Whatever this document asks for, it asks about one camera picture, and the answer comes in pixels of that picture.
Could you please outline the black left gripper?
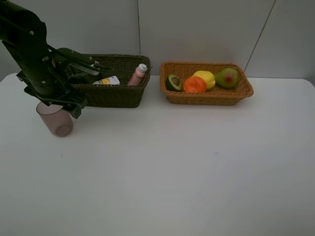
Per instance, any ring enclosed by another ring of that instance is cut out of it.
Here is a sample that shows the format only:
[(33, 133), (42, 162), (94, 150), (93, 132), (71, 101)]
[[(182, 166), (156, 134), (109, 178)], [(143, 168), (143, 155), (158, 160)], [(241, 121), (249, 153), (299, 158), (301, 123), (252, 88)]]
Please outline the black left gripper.
[(20, 81), (27, 86), (24, 92), (36, 97), (46, 106), (61, 105), (67, 112), (78, 119), (87, 105), (84, 95), (77, 92), (64, 78), (52, 71), (20, 71)]

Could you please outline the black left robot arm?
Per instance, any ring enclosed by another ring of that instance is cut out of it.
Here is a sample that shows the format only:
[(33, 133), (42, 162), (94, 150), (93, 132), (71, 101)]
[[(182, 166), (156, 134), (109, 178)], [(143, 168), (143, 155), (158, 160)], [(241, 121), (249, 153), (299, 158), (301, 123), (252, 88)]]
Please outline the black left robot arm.
[(60, 105), (79, 118), (87, 100), (69, 83), (63, 68), (68, 60), (46, 42), (47, 28), (33, 12), (8, 0), (0, 2), (0, 39), (21, 72), (25, 93), (45, 105)]

